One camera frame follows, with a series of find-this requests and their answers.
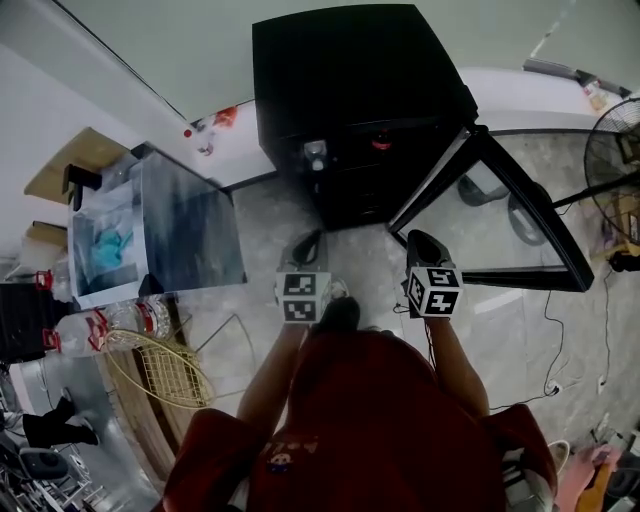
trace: plastic water bottle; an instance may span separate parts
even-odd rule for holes
[[[166,338],[171,331],[167,306],[158,298],[117,302],[103,311],[92,310],[63,317],[55,331],[46,331],[47,344],[68,357],[90,357],[104,352],[107,333],[113,329],[139,332],[156,339]],[[109,350],[131,350],[138,343],[128,336],[116,336]]]
[[[169,310],[156,297],[148,297],[141,303],[135,301],[116,302],[104,311],[109,329],[125,329],[164,339],[171,331]]]
[[[55,331],[45,333],[48,344],[68,357],[99,354],[108,332],[107,320],[99,311],[84,311],[63,317]]]

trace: white bottle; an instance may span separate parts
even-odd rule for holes
[[[99,311],[84,311],[63,317],[52,337],[62,355],[90,357],[102,351],[107,331],[107,320]]]

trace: black shoe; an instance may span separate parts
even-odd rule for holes
[[[358,302],[353,297],[342,297],[329,303],[322,320],[314,327],[313,334],[357,331],[359,322]]]

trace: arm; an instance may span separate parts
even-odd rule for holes
[[[431,332],[440,388],[475,418],[489,415],[489,400],[480,377],[462,350],[448,318],[425,318]]]
[[[282,327],[240,402],[238,419],[267,438],[273,435],[287,402],[298,351],[306,332],[306,325],[285,324]]]

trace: wooden board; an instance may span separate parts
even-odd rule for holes
[[[24,193],[56,203],[69,204],[70,191],[62,192],[64,170],[69,164],[99,172],[127,152],[124,146],[92,128],[85,128],[38,171],[25,187]]]

